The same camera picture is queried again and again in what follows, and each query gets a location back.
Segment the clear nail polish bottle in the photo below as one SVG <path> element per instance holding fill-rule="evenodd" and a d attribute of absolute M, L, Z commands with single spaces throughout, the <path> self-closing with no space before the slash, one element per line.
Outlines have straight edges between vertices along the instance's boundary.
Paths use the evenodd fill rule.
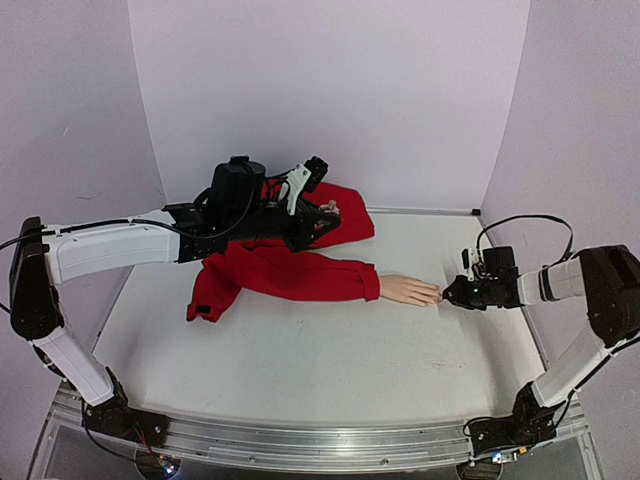
<path fill-rule="evenodd" d="M 327 215 L 340 215 L 340 209 L 338 208 L 335 200 L 330 200 L 327 204 L 321 205 L 319 210 Z"/>

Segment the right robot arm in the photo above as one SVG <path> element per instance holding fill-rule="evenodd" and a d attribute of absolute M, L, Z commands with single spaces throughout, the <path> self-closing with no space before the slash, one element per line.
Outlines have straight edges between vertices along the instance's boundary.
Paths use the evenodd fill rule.
<path fill-rule="evenodd" d="M 557 360 L 516 394 L 503 417 L 481 417 L 464 429 L 475 450 L 533 446 L 556 434 L 574 396 L 613 357 L 639 340 L 639 260 L 624 245 L 586 248 L 529 273 L 511 247 L 463 254 L 465 273 L 444 290 L 467 310 L 524 309 L 576 300 L 584 324 Z"/>

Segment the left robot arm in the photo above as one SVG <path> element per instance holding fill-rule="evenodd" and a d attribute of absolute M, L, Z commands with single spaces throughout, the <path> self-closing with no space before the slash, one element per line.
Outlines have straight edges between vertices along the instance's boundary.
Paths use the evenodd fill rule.
<path fill-rule="evenodd" d="M 333 206 L 306 199 L 328 165 L 312 157 L 270 177 L 246 156 L 216 166 L 211 185 L 191 203 L 147 214 L 69 226 L 26 219 L 9 273 L 10 324 L 44 366 L 75 388 L 82 424 L 114 438 L 164 444 L 167 416 L 130 406 L 122 384 L 75 338 L 59 304 L 58 285 L 71 279 L 149 263 L 187 263 L 223 253 L 230 243 L 280 239 L 293 252 L 309 249 L 338 228 Z"/>

